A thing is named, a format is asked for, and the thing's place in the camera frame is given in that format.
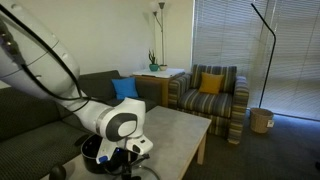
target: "blue pillow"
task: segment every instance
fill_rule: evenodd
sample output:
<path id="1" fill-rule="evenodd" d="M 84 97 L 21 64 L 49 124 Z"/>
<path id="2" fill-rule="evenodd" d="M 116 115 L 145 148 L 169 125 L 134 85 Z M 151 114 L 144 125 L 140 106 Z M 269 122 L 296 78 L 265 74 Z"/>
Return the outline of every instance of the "blue pillow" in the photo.
<path id="1" fill-rule="evenodd" d="M 117 93 L 117 99 L 122 100 L 125 97 L 137 98 L 136 79 L 134 77 L 125 79 L 112 79 L 113 86 Z"/>

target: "window blinds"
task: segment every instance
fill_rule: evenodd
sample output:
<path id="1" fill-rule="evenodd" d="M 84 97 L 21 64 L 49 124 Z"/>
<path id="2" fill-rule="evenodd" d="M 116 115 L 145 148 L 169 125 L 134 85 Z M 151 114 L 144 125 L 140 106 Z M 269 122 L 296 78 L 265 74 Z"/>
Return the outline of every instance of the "window blinds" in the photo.
<path id="1" fill-rule="evenodd" d="M 196 0 L 193 64 L 238 66 L 259 105 L 273 37 L 250 3 L 277 35 L 261 107 L 320 119 L 320 0 Z"/>
<path id="2" fill-rule="evenodd" d="M 320 1 L 269 4 L 277 45 L 262 107 L 320 120 Z"/>
<path id="3" fill-rule="evenodd" d="M 267 1 L 196 0 L 193 64 L 236 65 L 250 85 L 249 106 L 257 106 L 264 84 L 267 60 L 263 22 L 251 7 L 266 13 Z"/>

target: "waste basket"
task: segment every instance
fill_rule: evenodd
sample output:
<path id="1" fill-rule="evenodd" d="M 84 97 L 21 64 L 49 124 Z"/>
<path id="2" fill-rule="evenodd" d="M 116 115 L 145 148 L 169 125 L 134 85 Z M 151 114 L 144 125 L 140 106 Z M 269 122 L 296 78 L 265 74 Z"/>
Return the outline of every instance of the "waste basket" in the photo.
<path id="1" fill-rule="evenodd" d="M 250 109 L 250 127 L 257 133 L 266 133 L 268 131 L 268 121 L 272 120 L 273 113 L 267 109 Z"/>

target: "black cable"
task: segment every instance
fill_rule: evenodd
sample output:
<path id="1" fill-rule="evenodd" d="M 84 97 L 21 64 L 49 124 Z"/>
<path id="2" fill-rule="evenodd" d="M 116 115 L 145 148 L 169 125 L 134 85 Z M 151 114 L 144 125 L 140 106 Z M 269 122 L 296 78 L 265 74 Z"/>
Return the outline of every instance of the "black cable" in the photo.
<path id="1" fill-rule="evenodd" d="M 132 163 L 130 164 L 130 166 L 133 167 L 133 166 L 135 166 L 135 165 L 137 165 L 137 164 L 141 163 L 142 161 L 144 161 L 144 160 L 146 160 L 146 159 L 149 159 L 149 158 L 150 158 L 149 154 L 143 154 L 143 155 L 142 155 L 142 158 L 137 159 L 136 161 L 132 162 Z"/>
<path id="2" fill-rule="evenodd" d="M 60 59 L 59 55 L 57 55 L 56 52 L 53 51 L 51 49 L 51 47 L 46 42 L 44 42 L 36 33 L 34 33 L 29 27 L 27 27 L 18 18 L 16 18 L 13 14 L 11 14 L 5 7 L 3 7 L 2 4 L 0 4 L 0 10 L 5 15 L 7 15 L 11 20 L 13 20 L 16 24 L 18 24 L 21 28 L 23 28 L 27 33 L 29 33 L 33 38 L 35 38 L 58 61 L 58 64 L 65 70 L 65 72 L 67 72 L 67 74 L 70 76 L 72 81 L 75 83 L 77 91 L 78 91 L 78 94 L 80 96 L 79 99 L 81 99 L 82 98 L 82 93 L 81 93 L 81 89 L 80 89 L 79 83 L 77 81 L 77 78 L 70 71 L 70 69 L 66 66 L 66 64 Z M 45 90 L 50 95 L 54 94 L 54 93 L 50 92 L 47 88 L 44 88 L 43 90 Z M 58 98 L 58 99 L 68 100 L 68 98 L 61 98 L 61 97 Z"/>
<path id="3" fill-rule="evenodd" d="M 90 96 L 84 96 L 84 97 L 82 97 L 82 99 L 90 100 L 90 101 L 95 101 L 95 102 L 98 102 L 98 103 L 101 103 L 101 104 L 108 105 L 105 101 L 100 100 L 100 99 L 96 99 L 96 98 L 90 97 Z"/>
<path id="4" fill-rule="evenodd" d="M 47 92 L 49 95 L 60 99 L 60 100 L 78 100 L 80 98 L 64 98 L 64 97 L 60 97 L 57 96 L 56 94 L 52 93 L 51 91 L 49 91 L 33 74 L 32 72 L 29 70 L 29 68 L 27 67 L 27 65 L 25 64 L 21 64 L 21 68 L 27 73 L 27 75 L 45 92 Z"/>
<path id="5" fill-rule="evenodd" d="M 85 106 L 89 103 L 89 101 L 90 101 L 90 99 L 88 99 L 86 103 L 84 103 L 84 104 L 83 104 L 82 106 L 80 106 L 78 109 L 73 110 L 72 112 L 74 113 L 74 112 L 79 111 L 80 109 L 82 109 L 83 107 L 85 107 Z"/>

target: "armrest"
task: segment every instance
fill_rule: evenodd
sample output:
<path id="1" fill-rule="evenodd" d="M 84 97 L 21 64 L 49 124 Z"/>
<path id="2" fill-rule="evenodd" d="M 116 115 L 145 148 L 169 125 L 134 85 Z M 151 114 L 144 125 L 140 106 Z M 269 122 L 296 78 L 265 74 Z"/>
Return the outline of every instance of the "armrest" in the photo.
<path id="1" fill-rule="evenodd" d="M 161 82 L 136 78 L 136 89 L 140 98 L 152 100 L 161 105 L 162 85 Z"/>
<path id="2" fill-rule="evenodd" d="M 228 141 L 232 144 L 240 143 L 248 100 L 249 88 L 247 79 L 243 76 L 237 76 L 233 94 L 231 122 L 228 135 Z"/>
<path id="3" fill-rule="evenodd" d="M 180 97 L 189 89 L 192 73 L 184 74 L 169 83 L 168 107 L 177 108 Z"/>

